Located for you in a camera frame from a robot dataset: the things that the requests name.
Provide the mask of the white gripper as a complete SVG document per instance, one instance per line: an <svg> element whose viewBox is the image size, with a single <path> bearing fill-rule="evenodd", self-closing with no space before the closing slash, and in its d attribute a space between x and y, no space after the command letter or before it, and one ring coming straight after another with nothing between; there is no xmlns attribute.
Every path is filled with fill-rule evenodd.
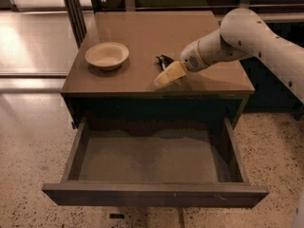
<svg viewBox="0 0 304 228"><path fill-rule="evenodd" d="M189 44L180 54L180 61L171 63L154 80L155 86L167 86L172 82L186 75L185 67L192 72L198 72L208 68L200 55L200 41L197 40Z"/></svg>

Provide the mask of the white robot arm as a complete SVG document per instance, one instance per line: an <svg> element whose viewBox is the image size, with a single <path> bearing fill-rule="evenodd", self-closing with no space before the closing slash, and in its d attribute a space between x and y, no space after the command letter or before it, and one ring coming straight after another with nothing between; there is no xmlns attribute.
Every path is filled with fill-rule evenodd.
<svg viewBox="0 0 304 228"><path fill-rule="evenodd" d="M189 44L180 59L171 63L155 80L167 86L186 75L220 62L256 57L296 98L304 102L304 48L272 32L250 9L233 9L220 28Z"/></svg>

